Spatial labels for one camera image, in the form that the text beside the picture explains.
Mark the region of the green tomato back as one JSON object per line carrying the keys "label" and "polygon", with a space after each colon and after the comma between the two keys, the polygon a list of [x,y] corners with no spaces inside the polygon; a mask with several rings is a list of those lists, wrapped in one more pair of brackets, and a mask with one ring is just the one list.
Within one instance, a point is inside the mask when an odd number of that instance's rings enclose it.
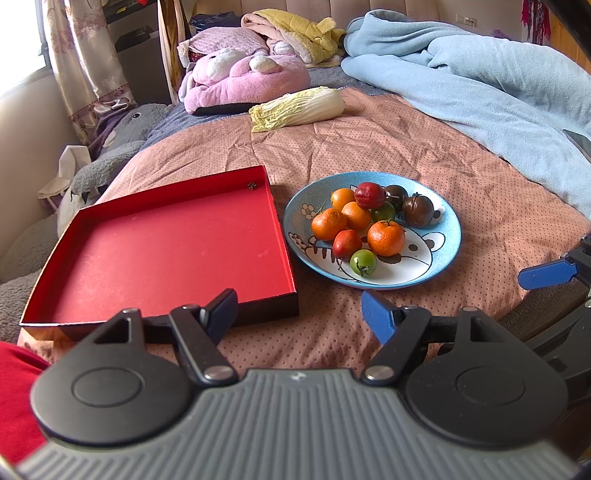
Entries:
{"label": "green tomato back", "polygon": [[370,211],[370,214],[374,222],[395,221],[397,216],[396,208],[389,201],[385,201],[382,206]]}

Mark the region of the red sleeve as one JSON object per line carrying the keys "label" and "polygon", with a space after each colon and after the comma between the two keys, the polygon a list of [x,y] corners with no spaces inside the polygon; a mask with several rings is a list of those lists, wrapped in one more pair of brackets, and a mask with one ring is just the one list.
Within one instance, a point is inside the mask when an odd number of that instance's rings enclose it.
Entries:
{"label": "red sleeve", "polygon": [[30,404],[37,378],[50,366],[20,346],[2,342],[0,352],[1,455],[15,464],[45,443]]}

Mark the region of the pink plush rabbit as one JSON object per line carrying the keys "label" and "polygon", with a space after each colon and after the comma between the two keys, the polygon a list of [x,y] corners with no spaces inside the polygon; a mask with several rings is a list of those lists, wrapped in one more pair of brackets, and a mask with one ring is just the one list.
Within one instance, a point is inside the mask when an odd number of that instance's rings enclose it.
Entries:
{"label": "pink plush rabbit", "polygon": [[177,47],[185,76],[179,101],[189,114],[233,104],[260,104],[307,89],[307,66],[289,43],[267,43],[242,27],[211,27]]}

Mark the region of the mandarin with leafy stem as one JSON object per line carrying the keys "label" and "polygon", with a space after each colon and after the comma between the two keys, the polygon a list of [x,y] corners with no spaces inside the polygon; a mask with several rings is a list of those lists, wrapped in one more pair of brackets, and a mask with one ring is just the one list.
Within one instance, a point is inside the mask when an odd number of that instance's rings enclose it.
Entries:
{"label": "mandarin with leafy stem", "polygon": [[335,236],[346,229],[346,217],[335,208],[329,208],[311,221],[311,232],[317,240],[332,242]]}

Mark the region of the green tomato front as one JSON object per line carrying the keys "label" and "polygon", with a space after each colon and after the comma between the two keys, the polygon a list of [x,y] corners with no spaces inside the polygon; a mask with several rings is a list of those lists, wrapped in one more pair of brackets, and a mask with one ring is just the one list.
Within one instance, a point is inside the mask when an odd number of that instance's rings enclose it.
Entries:
{"label": "green tomato front", "polygon": [[370,277],[377,269],[377,257],[369,249],[360,249],[349,258],[349,268],[360,277]]}

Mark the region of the grey plush toy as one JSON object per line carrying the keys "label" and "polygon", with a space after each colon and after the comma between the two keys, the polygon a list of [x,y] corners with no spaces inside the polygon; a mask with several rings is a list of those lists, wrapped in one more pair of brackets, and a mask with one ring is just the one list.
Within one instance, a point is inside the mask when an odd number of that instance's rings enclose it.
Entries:
{"label": "grey plush toy", "polygon": [[33,285],[73,216],[95,203],[152,130],[170,113],[165,104],[111,110],[99,118],[87,147],[73,147],[72,178],[60,178],[57,212],[30,226],[1,258],[1,339],[15,343],[19,320]]}

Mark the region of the light blue blanket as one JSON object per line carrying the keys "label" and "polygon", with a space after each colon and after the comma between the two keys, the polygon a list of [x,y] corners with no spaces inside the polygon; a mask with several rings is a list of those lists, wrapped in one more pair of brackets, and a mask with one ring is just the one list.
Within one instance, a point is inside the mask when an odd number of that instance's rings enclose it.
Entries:
{"label": "light blue blanket", "polygon": [[401,95],[590,214],[590,76],[551,47],[377,9],[349,23],[342,70]]}

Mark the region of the round orange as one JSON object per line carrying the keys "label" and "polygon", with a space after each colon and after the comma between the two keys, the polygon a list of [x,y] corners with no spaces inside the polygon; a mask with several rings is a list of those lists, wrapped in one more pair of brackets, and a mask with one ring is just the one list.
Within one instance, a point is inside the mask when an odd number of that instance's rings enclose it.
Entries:
{"label": "round orange", "polygon": [[372,224],[372,215],[366,209],[360,207],[356,201],[351,201],[342,206],[342,215],[346,218],[349,229],[361,232]]}

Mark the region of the dark tomato small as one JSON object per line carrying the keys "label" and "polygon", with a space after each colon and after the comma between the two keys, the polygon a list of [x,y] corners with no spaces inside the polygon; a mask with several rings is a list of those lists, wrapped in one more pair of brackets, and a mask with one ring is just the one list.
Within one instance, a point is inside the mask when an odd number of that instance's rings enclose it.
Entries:
{"label": "dark tomato small", "polygon": [[389,202],[397,213],[403,211],[405,200],[408,198],[407,190],[400,185],[388,185],[384,187],[386,201]]}

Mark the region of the dark red plum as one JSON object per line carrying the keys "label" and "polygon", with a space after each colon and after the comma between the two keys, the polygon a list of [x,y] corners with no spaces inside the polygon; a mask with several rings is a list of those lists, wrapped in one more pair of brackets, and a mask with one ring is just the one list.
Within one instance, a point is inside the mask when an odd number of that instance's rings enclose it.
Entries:
{"label": "dark red plum", "polygon": [[377,210],[386,201],[384,188],[373,182],[360,183],[353,191],[353,197],[360,208],[367,210]]}

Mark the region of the floral curtain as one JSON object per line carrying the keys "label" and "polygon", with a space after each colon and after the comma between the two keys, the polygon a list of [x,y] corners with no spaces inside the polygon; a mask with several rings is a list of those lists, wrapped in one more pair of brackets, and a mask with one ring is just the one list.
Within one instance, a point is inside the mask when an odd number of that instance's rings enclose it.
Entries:
{"label": "floral curtain", "polygon": [[49,59],[79,140],[90,143],[99,119],[135,103],[99,1],[41,3]]}

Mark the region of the green tomato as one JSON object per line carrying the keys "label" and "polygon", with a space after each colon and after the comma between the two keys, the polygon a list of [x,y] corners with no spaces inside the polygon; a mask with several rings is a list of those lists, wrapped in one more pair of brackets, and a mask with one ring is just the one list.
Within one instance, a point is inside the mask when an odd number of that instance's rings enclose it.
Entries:
{"label": "green tomato", "polygon": [[389,201],[385,201],[382,206],[370,211],[370,214],[374,222],[395,221],[397,216],[396,208]]}
{"label": "green tomato", "polygon": [[360,249],[349,258],[349,268],[360,277],[370,277],[377,269],[377,257],[369,249]]}

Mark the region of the large orange with stem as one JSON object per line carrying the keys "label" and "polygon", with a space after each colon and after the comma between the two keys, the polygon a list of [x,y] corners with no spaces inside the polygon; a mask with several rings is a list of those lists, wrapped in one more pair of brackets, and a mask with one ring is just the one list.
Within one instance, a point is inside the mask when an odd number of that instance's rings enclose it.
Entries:
{"label": "large orange with stem", "polygon": [[405,230],[394,221],[375,222],[370,226],[367,240],[375,254],[383,257],[392,257],[399,254],[406,243]]}

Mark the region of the dark tomato large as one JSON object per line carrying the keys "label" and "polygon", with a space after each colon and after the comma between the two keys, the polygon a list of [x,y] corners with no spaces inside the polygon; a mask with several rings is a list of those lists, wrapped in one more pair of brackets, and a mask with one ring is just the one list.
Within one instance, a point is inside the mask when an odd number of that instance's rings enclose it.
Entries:
{"label": "dark tomato large", "polygon": [[425,195],[416,193],[407,197],[403,202],[403,216],[405,222],[413,227],[426,227],[434,218],[435,207]]}

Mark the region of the yellow blanket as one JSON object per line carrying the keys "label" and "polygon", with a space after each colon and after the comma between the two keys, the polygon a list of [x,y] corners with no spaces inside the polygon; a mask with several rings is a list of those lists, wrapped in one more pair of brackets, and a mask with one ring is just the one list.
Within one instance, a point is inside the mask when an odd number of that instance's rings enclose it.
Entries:
{"label": "yellow blanket", "polygon": [[287,11],[263,9],[243,15],[240,25],[262,36],[271,53],[297,55],[308,68],[338,66],[344,56],[346,32],[332,17],[314,22]]}

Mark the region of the white tote bag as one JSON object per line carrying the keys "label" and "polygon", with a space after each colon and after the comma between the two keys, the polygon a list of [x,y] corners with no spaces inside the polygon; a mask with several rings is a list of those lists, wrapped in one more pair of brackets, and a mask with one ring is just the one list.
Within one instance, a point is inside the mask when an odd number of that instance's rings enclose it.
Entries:
{"label": "white tote bag", "polygon": [[67,145],[58,159],[56,176],[37,192],[37,199],[47,201],[56,209],[57,198],[64,196],[76,173],[90,163],[90,153],[86,146]]}

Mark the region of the napa cabbage plush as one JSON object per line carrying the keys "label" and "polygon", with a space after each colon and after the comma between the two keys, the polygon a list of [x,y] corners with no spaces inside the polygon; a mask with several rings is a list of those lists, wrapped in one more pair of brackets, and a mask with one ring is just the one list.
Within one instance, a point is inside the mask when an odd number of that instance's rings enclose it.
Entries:
{"label": "napa cabbage plush", "polygon": [[290,93],[249,109],[252,133],[334,119],[342,115],[341,91],[325,86]]}

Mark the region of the red shallow box tray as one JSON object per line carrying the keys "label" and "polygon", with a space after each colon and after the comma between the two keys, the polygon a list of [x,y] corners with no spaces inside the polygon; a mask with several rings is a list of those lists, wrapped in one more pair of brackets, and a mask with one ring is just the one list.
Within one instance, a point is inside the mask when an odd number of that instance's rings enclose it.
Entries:
{"label": "red shallow box tray", "polygon": [[81,209],[20,324],[39,340],[78,340],[125,308],[162,315],[228,288],[238,295],[238,325],[297,315],[290,255],[261,166]]}

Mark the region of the small red apple fruit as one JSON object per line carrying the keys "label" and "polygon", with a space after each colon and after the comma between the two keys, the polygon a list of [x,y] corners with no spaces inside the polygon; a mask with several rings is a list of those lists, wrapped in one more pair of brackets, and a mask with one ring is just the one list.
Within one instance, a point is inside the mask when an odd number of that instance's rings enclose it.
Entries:
{"label": "small red apple fruit", "polygon": [[355,230],[346,229],[339,232],[332,241],[332,253],[335,258],[349,259],[363,247],[362,239]]}

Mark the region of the small orange kumquat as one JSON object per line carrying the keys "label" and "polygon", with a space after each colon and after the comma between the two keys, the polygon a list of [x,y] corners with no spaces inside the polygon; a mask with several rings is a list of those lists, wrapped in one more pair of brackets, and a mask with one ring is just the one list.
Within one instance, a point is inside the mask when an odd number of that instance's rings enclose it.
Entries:
{"label": "small orange kumquat", "polygon": [[353,201],[355,201],[355,192],[351,188],[339,188],[332,192],[331,204],[335,210],[342,211],[346,204]]}

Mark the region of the blue cartoon plate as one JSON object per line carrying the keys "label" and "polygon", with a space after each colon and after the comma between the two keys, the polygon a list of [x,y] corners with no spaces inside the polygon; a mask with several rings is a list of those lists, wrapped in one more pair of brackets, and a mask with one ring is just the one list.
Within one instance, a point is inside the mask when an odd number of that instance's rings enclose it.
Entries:
{"label": "blue cartoon plate", "polygon": [[315,181],[287,203],[283,232],[312,270],[359,289],[414,286],[443,272],[460,249],[458,216],[420,183],[352,172]]}

